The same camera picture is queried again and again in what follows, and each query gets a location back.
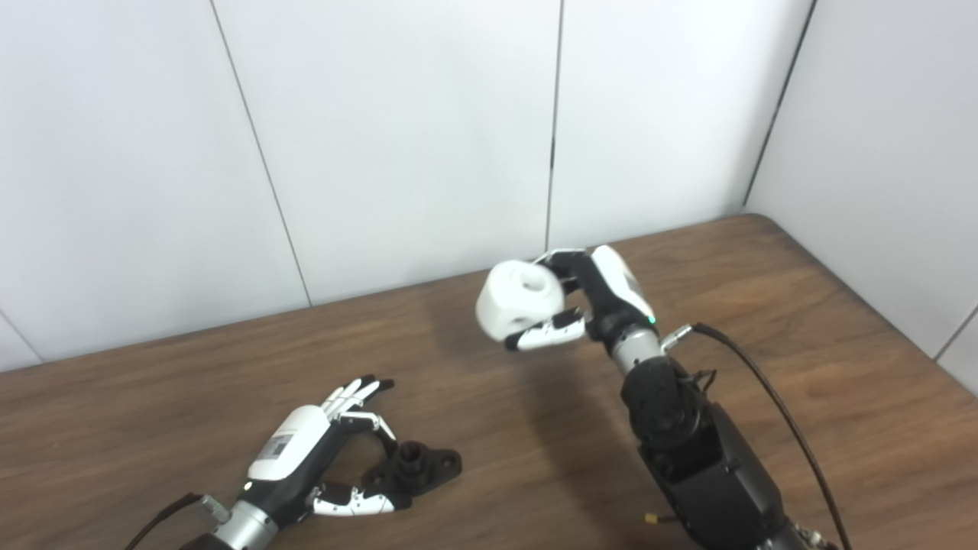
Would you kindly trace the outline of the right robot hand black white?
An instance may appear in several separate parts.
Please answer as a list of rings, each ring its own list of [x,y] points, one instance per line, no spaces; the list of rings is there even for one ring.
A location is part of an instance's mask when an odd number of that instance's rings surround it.
[[[656,314],[640,289],[631,268],[611,246],[555,248],[533,261],[558,279],[563,296],[580,291],[590,309],[565,309],[545,314],[528,328],[510,333],[503,339],[509,351],[528,351],[555,347],[588,337],[600,342],[607,353],[625,340],[632,331],[661,335]]]

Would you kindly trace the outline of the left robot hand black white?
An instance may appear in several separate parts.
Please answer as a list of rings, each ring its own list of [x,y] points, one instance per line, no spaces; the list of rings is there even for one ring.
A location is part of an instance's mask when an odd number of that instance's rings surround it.
[[[366,375],[333,390],[320,404],[291,411],[248,467],[240,498],[269,516],[278,529],[307,516],[366,516],[412,508],[413,499],[398,492],[328,483],[325,473],[354,435],[376,436],[388,458],[398,447],[395,434],[364,405],[393,380]]]

